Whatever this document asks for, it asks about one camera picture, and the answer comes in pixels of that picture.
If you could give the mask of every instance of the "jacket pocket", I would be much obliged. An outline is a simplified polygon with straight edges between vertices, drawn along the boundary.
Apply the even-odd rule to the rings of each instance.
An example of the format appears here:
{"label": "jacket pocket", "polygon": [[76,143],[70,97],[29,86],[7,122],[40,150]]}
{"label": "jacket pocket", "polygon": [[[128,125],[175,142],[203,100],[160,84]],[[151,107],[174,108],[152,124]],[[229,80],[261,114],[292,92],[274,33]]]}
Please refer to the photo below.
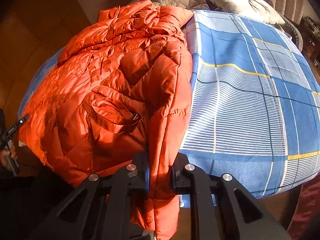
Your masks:
{"label": "jacket pocket", "polygon": [[112,133],[131,131],[140,119],[138,114],[132,114],[123,103],[114,98],[83,101],[82,106],[98,125]]}

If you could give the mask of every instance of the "human hand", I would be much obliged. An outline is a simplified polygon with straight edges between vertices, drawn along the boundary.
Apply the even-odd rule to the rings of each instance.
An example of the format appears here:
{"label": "human hand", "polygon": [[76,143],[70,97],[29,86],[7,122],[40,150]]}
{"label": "human hand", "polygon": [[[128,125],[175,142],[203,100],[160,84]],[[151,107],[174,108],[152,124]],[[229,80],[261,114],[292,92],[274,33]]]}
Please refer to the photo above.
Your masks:
{"label": "human hand", "polygon": [[[18,157],[17,157],[17,153],[16,153],[16,150],[15,150],[13,144],[11,145],[10,151],[11,151],[11,157],[12,157],[12,159],[16,160]],[[3,150],[0,151],[0,161],[1,161],[1,164],[2,164],[2,166],[4,166],[7,170],[10,170],[10,168],[9,168],[8,163],[7,163],[7,159],[6,159],[5,157],[10,155],[10,151],[9,151],[9,150],[6,150],[6,149],[3,149]]]}

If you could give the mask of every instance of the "blue checkered blanket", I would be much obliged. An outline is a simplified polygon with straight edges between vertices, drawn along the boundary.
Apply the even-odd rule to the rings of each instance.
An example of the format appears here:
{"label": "blue checkered blanket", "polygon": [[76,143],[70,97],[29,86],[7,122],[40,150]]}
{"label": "blue checkered blanket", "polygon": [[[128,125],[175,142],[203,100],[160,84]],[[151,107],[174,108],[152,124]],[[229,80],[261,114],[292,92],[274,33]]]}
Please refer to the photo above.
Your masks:
{"label": "blue checkered blanket", "polygon": [[320,169],[320,87],[308,63],[271,25],[194,11],[192,107],[180,146],[207,173],[231,173],[256,198],[288,190]]}

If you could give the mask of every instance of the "white pillow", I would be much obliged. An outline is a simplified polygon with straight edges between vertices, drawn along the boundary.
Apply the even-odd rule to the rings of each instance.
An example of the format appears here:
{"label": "white pillow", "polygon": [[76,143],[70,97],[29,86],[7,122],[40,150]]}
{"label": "white pillow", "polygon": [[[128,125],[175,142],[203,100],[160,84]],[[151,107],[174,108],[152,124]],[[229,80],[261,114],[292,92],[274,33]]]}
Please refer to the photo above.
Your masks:
{"label": "white pillow", "polygon": [[264,0],[210,0],[220,6],[224,12],[233,12],[242,16],[269,24],[284,25],[282,17]]}

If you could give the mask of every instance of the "red fabric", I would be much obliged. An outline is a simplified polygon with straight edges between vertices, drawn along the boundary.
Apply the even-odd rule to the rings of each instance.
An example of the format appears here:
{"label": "red fabric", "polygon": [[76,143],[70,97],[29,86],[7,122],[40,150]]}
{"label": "red fabric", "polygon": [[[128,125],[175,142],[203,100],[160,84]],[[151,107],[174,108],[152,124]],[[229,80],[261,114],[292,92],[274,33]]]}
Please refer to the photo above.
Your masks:
{"label": "red fabric", "polygon": [[181,27],[193,13],[150,0],[99,13],[72,38],[28,102],[19,139],[65,181],[113,174],[148,142],[150,193],[132,220],[170,239],[178,199],[169,188],[188,126],[192,58]]}
{"label": "red fabric", "polygon": [[320,174],[302,184],[298,204],[288,227],[292,240],[299,239],[317,212],[320,212]]}

